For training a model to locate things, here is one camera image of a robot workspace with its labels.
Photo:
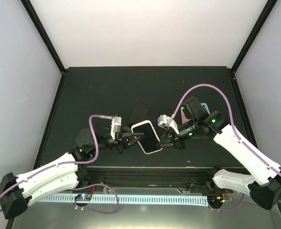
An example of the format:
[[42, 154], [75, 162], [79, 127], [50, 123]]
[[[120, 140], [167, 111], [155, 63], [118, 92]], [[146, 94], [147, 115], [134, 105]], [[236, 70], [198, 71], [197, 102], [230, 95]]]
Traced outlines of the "pink phone case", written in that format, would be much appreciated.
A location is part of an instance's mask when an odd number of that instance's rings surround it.
[[144, 137], [138, 141], [138, 144], [146, 155], [157, 153], [163, 149], [159, 145], [160, 139], [150, 120], [144, 120], [132, 125], [131, 130], [133, 133], [144, 134]]

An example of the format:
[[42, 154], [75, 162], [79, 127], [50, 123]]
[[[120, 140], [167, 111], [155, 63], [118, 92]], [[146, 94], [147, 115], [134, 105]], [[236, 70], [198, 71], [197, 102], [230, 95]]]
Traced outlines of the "black phone pink edge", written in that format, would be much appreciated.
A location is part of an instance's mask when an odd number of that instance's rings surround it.
[[129, 121], [129, 126], [142, 122], [146, 114], [146, 108], [144, 107], [135, 107], [132, 113], [132, 116]]

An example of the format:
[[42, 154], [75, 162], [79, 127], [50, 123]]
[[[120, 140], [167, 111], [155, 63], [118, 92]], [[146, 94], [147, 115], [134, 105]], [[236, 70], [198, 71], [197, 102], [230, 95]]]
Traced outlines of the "pink cased phone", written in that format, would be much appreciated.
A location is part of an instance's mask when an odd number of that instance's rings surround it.
[[190, 119], [185, 116], [183, 110], [181, 110], [181, 120], [183, 124], [190, 121]]

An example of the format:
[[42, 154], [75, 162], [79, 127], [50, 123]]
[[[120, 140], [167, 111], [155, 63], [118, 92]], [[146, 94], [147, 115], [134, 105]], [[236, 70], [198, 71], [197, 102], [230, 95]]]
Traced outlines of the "blue phone black screen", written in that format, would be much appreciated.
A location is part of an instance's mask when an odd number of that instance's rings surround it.
[[146, 110], [145, 120], [150, 121], [152, 125], [156, 125], [159, 115], [160, 115], [160, 109], [158, 107], [150, 106]]

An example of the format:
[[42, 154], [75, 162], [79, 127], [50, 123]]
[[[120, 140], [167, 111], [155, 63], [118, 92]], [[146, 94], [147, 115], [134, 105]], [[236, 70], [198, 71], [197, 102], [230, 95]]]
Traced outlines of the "light blue phone case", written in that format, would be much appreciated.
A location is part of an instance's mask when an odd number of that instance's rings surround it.
[[206, 109], [206, 111], [208, 112], [208, 114], [210, 114], [208, 105], [206, 103], [201, 103], [202, 107]]

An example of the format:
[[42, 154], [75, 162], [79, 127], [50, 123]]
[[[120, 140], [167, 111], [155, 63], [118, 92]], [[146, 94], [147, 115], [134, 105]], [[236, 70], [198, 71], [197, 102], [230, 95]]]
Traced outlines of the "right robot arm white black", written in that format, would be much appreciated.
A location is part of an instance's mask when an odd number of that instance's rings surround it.
[[166, 129], [166, 133], [158, 146], [184, 149], [188, 139], [212, 139], [233, 155], [249, 175], [220, 169], [205, 179], [206, 190], [237, 191], [250, 196], [261, 208], [272, 209], [281, 199], [281, 166], [252, 145], [219, 111], [208, 113], [196, 97], [185, 100], [181, 111], [187, 119], [181, 125], [167, 115], [159, 116], [157, 124]]

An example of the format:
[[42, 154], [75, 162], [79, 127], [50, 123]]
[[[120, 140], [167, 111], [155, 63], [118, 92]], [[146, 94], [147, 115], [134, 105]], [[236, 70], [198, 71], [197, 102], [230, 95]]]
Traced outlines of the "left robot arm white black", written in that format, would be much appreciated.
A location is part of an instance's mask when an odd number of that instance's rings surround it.
[[124, 128], [114, 135], [93, 135], [89, 128], [80, 131], [76, 146], [58, 159], [33, 171], [5, 174], [0, 182], [0, 212], [13, 219], [38, 200], [68, 189], [86, 190], [90, 185], [85, 165], [96, 156], [98, 149], [116, 148], [120, 153], [144, 138]]

